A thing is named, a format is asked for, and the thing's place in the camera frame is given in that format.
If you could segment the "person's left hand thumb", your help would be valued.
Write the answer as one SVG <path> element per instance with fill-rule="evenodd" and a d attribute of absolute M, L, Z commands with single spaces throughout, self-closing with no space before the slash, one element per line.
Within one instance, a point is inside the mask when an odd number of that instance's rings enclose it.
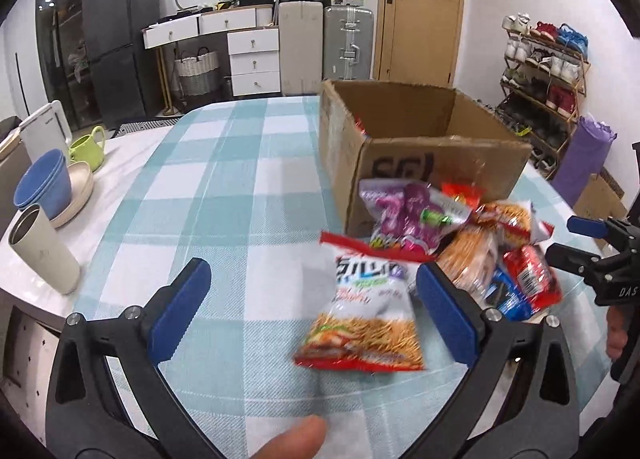
<path fill-rule="evenodd" d="M 288 431 L 270 439 L 253 459 L 311 459 L 326 440 L 328 425 L 318 416 L 308 416 Z"/>

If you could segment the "person's right hand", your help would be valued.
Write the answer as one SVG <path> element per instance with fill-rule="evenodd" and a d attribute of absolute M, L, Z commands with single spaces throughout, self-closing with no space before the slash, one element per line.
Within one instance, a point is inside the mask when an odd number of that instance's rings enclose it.
<path fill-rule="evenodd" d="M 628 341 L 626 316 L 617 306 L 610 306 L 606 313 L 608 337 L 606 338 L 606 355 L 611 361 L 617 361 L 623 354 Z"/>

